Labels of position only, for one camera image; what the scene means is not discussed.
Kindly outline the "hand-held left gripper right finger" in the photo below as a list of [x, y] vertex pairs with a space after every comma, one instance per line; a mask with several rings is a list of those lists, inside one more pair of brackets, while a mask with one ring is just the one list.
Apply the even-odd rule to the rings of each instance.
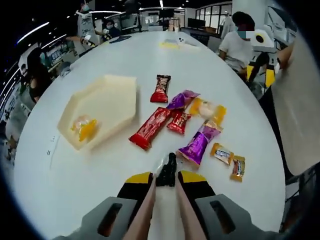
[[206, 178], [178, 172], [178, 202], [187, 240], [250, 240], [250, 214], [223, 194], [216, 195]]

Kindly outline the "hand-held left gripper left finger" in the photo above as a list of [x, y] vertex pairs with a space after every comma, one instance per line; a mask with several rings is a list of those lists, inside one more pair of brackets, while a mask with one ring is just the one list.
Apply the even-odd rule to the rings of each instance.
[[152, 215], [153, 173], [136, 174], [82, 218], [80, 239], [146, 240]]

